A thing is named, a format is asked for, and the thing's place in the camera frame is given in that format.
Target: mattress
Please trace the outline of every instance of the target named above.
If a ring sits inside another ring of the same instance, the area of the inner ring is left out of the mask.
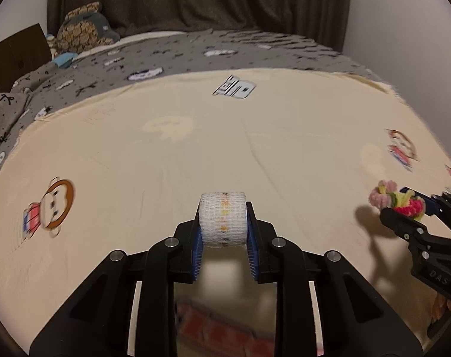
[[[362,66],[300,37],[197,33],[46,66],[9,95],[25,114],[0,143],[0,319],[24,350],[110,251],[149,249],[213,191],[245,192],[305,251],[340,251],[426,344],[436,293],[367,198],[381,179],[451,191],[451,159]],[[245,255],[207,250],[176,296],[273,334],[275,288]]]

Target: screw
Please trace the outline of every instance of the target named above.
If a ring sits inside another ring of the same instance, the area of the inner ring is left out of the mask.
[[[326,254],[326,257],[332,262],[338,262],[341,260],[341,254],[338,251],[330,251]]]
[[[166,247],[173,248],[173,247],[176,247],[178,244],[179,244],[179,240],[177,240],[175,237],[168,237],[165,240]]]
[[[286,244],[286,240],[283,237],[276,237],[276,238],[272,239],[272,245],[274,247],[278,247],[278,248],[285,247],[285,244]]]
[[[110,260],[117,262],[119,260],[123,259],[123,252],[121,252],[120,250],[115,250],[110,252]]]

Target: white wall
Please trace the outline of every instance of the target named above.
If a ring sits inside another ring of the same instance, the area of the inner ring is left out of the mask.
[[[40,23],[47,31],[47,0],[3,0],[0,5],[0,41]]]
[[[351,0],[344,53],[396,85],[451,156],[448,0]]]

